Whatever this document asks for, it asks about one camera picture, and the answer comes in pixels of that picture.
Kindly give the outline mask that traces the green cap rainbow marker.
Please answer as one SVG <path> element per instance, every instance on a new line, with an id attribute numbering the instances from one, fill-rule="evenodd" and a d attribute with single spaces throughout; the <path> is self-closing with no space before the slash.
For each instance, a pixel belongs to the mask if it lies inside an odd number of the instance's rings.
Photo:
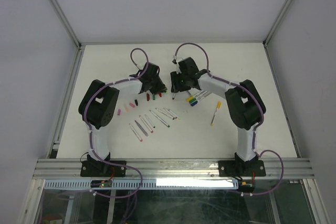
<path id="1" fill-rule="evenodd" d="M 152 110 L 149 110 L 150 113 L 155 117 L 157 118 L 161 123 L 163 123 L 166 127 L 170 127 L 170 125 L 164 121 L 160 116 L 158 116 L 155 112 L 153 112 Z"/>

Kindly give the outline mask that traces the black cap whiteboard marker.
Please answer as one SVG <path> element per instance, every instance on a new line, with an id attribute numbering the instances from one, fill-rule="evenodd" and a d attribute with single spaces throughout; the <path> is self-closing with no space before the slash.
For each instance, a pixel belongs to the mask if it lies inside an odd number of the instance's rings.
<path id="1" fill-rule="evenodd" d="M 146 117 L 146 119 L 148 120 L 149 124 L 150 124 L 153 128 L 155 128 L 154 123 L 152 122 L 152 120 L 151 120 L 146 114 L 145 114 L 145 117 Z"/>

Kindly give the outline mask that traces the translucent grey highlighter pen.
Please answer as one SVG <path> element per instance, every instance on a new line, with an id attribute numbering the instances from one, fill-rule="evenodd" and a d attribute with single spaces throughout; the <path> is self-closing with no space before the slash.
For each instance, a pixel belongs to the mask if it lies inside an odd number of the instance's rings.
<path id="1" fill-rule="evenodd" d="M 147 131 L 141 126 L 141 124 L 140 124 L 138 121 L 136 121 L 136 120 L 135 120 L 135 123 L 136 123 L 137 127 L 141 130 L 141 132 L 142 132 L 146 137 L 148 137 L 149 135 L 148 135 Z"/>

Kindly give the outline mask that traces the pink cap acrylic marker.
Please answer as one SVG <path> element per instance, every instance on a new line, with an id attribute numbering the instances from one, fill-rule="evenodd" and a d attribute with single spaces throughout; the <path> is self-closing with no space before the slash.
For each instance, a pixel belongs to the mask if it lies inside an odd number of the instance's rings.
<path id="1" fill-rule="evenodd" d="M 143 122 L 143 124 L 145 125 L 145 127 L 149 130 L 149 132 L 153 133 L 154 131 L 151 128 L 151 126 L 149 125 L 149 123 L 142 116 L 139 116 L 139 118 Z"/>

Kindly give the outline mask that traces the magenta cap acrylic marker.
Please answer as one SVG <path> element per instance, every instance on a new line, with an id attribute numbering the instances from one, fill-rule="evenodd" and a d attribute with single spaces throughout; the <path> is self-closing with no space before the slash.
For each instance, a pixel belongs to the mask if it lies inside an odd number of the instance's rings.
<path id="1" fill-rule="evenodd" d="M 143 139 L 142 139 L 142 137 L 139 135 L 139 133 L 135 130 L 135 128 L 134 128 L 131 124 L 129 124 L 129 127 L 130 127 L 130 129 L 132 130 L 132 132 L 134 133 L 134 135 L 136 136 L 136 138 L 137 138 L 140 142 L 142 142 Z"/>

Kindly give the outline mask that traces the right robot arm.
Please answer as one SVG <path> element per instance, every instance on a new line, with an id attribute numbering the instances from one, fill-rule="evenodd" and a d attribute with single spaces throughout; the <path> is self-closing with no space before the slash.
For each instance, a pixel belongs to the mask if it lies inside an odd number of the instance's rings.
<path id="1" fill-rule="evenodd" d="M 245 80 L 239 84 L 211 75 L 206 69 L 200 70 L 191 58 L 173 59 L 176 70 L 171 72 L 171 92 L 178 93 L 198 89 L 213 93 L 226 100 L 229 115 L 237 126 L 237 151 L 234 161 L 224 164 L 222 176 L 266 176 L 264 163 L 256 151 L 257 128 L 264 121 L 266 107 L 253 82 Z"/>

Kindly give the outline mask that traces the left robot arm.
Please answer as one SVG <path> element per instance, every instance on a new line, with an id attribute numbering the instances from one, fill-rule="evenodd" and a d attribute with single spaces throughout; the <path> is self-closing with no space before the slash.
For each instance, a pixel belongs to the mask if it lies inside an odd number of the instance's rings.
<path id="1" fill-rule="evenodd" d="M 80 102 L 78 112 L 82 116 L 89 133 L 89 151 L 82 162 L 82 177 L 124 177 L 126 161 L 110 161 L 108 129 L 118 98 L 151 92 L 158 94 L 167 90 L 159 77 L 160 67 L 147 63 L 142 70 L 129 78 L 106 84 L 98 79 L 90 84 Z"/>

